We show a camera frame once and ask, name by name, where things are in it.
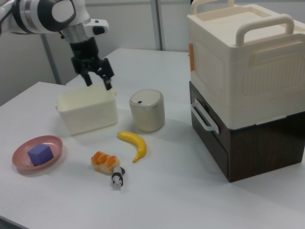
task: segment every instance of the yellow banana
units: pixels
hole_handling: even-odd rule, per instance
[[[129,132],[129,131],[120,131],[118,132],[118,137],[124,141],[130,142],[138,146],[137,156],[133,159],[133,163],[137,162],[139,159],[144,157],[147,152],[147,146],[143,138],[139,135]]]

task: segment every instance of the white storage box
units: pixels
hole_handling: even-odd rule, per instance
[[[229,129],[305,111],[305,24],[257,5],[188,15],[191,81]]]
[[[56,109],[71,135],[118,122],[115,90],[104,83],[60,93]]]

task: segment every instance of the white plastic basket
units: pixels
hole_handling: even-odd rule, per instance
[[[77,88],[58,95],[55,105],[71,135],[106,127],[118,122],[116,92],[104,83]]]
[[[188,15],[191,81],[229,129],[305,111],[305,24],[257,5]]]

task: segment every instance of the purple cube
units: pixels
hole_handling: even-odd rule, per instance
[[[30,149],[28,155],[30,156],[31,162],[34,166],[40,166],[54,157],[51,148],[48,145],[41,143]]]

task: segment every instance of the orange label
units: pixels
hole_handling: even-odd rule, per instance
[[[190,68],[192,72],[195,71],[193,43],[189,43],[189,54],[190,54]]]

